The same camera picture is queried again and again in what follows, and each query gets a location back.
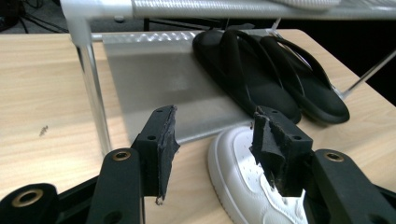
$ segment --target table surface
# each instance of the table surface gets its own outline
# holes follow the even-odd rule
[[[345,90],[358,77],[308,35],[279,31],[313,54],[332,84]],[[93,44],[114,149],[128,147],[120,103],[102,43]],[[69,35],[0,35],[0,199],[33,183],[58,193],[98,175],[102,153]],[[303,117],[298,126],[313,149],[346,153],[369,177],[396,191],[396,109],[366,84],[345,103],[350,121],[324,126]],[[181,146],[173,161],[163,206],[146,198],[147,223],[231,223],[211,185],[206,165],[213,137]]]

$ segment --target metal rod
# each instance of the metal rod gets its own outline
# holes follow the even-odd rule
[[[388,54],[382,61],[374,65],[370,70],[368,70],[361,78],[355,82],[351,87],[349,87],[346,91],[341,93],[341,98],[345,100],[350,93],[352,93],[362,82],[367,81],[370,77],[372,77],[376,72],[378,72],[385,64],[387,64],[393,57],[396,56],[396,49],[393,50],[390,54]]]
[[[88,45],[77,48],[77,50],[83,70],[85,88],[91,104],[91,111],[96,131],[98,133],[102,153],[105,156],[111,151],[111,143],[108,135],[105,107],[103,104],[93,48],[92,45]]]

